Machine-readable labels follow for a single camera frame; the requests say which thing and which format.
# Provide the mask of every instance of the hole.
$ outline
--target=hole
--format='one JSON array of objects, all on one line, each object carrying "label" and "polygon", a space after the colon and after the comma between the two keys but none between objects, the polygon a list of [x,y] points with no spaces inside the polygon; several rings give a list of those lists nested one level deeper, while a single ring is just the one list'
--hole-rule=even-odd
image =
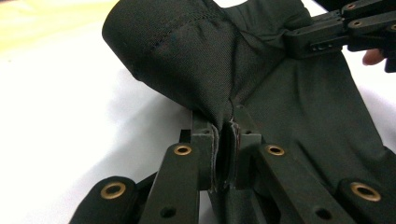
[{"label": "hole", "polygon": [[360,26],[360,25],[361,25],[361,22],[360,22],[360,21],[355,21],[355,22],[353,22],[353,25],[354,25],[354,26]]},{"label": "hole", "polygon": [[371,202],[378,202],[381,200],[381,195],[375,189],[362,183],[354,182],[350,184],[352,192],[364,200]]},{"label": "hole", "polygon": [[370,191],[369,189],[362,188],[362,187],[358,187],[358,192],[360,192],[361,194],[367,195],[369,197],[375,196],[375,194],[372,191]]},{"label": "hole", "polygon": [[269,146],[267,147],[267,151],[270,154],[273,154],[275,156],[283,156],[285,154],[285,150],[281,147],[276,147],[276,146]]},{"label": "hole", "polygon": [[275,153],[281,152],[281,150],[280,150],[279,148],[276,148],[276,147],[271,147],[270,150],[271,150],[272,152],[275,152]]},{"label": "hole", "polygon": [[100,191],[102,198],[111,200],[120,197],[126,190],[125,184],[117,181],[106,184]]},{"label": "hole", "polygon": [[189,150],[186,147],[180,147],[177,151],[180,153],[186,153]]},{"label": "hole", "polygon": [[321,219],[325,219],[325,220],[330,220],[332,219],[332,214],[324,209],[324,208],[319,208],[315,214],[317,214],[318,217],[320,217]]},{"label": "hole", "polygon": [[179,156],[189,155],[192,152],[192,149],[188,146],[178,146],[174,150],[175,154]]},{"label": "hole", "polygon": [[117,192],[119,192],[121,190],[121,187],[120,186],[111,186],[111,187],[109,187],[108,189],[106,189],[106,193],[107,194],[113,194],[113,193],[117,193]]},{"label": "hole", "polygon": [[165,207],[163,210],[161,210],[161,217],[164,218],[169,218],[169,217],[174,217],[176,214],[176,208],[174,207]]}]

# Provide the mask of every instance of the white table surface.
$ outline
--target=white table surface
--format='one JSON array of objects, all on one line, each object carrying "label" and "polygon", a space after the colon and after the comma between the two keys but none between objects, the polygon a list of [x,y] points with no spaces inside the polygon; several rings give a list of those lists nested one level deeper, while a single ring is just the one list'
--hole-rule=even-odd
[{"label": "white table surface", "polygon": [[[98,181],[151,175],[190,128],[190,111],[134,80],[102,24],[0,58],[0,223],[67,223]],[[361,65],[362,54],[346,52],[353,77],[384,144],[396,148],[396,74]],[[212,223],[201,199],[200,223]]]}]

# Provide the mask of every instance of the brass grommet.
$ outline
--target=brass grommet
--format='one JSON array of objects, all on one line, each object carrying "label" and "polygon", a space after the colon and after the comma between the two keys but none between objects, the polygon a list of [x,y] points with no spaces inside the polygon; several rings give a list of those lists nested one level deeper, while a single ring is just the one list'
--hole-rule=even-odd
[{"label": "brass grommet", "polygon": [[268,146],[266,149],[268,153],[273,154],[274,156],[283,156],[285,154],[285,150],[281,147]]},{"label": "brass grommet", "polygon": [[115,199],[120,197],[126,190],[125,184],[120,181],[111,182],[106,184],[100,191],[100,196],[104,199]]},{"label": "brass grommet", "polygon": [[359,182],[353,182],[350,184],[352,192],[364,200],[370,202],[379,202],[381,200],[381,195],[375,189]]},{"label": "brass grommet", "polygon": [[175,152],[175,154],[177,154],[179,156],[186,156],[192,152],[192,149],[188,146],[182,145],[182,146],[176,147],[174,152]]},{"label": "brass grommet", "polygon": [[352,24],[353,24],[354,26],[360,26],[360,25],[362,25],[363,23],[362,23],[361,21],[354,21]]}]

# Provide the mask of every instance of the stitching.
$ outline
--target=stitching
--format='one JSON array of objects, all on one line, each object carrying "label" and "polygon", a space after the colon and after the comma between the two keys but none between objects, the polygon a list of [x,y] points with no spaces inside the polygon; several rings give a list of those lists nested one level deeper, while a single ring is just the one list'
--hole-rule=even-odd
[{"label": "stitching", "polygon": [[[180,21],[184,17],[191,17],[191,19],[188,21],[185,21],[179,25],[175,25],[175,24],[177,24],[178,21]],[[158,48],[164,42],[166,37],[168,37],[170,34],[172,34],[175,30],[177,30],[185,25],[188,25],[188,24],[190,24],[192,22],[196,22],[196,21],[219,19],[219,18],[220,18],[219,14],[199,13],[197,15],[196,13],[193,13],[193,14],[182,15],[177,19],[171,20],[165,24],[166,27],[171,27],[171,29],[169,31],[167,31],[166,33],[162,33],[161,35],[154,36],[154,38],[152,38],[153,41],[149,41],[148,46],[146,47],[146,49],[143,50],[144,55],[150,54],[152,51],[154,51],[156,48]]]}]

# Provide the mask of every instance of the finger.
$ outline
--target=finger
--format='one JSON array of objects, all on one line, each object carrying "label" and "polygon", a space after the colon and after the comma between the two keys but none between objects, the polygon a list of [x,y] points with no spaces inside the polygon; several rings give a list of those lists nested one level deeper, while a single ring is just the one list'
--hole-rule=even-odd
[{"label": "finger", "polygon": [[363,57],[363,64],[374,65],[382,62],[382,60],[384,60],[384,56],[382,56],[379,49],[369,49]]}]

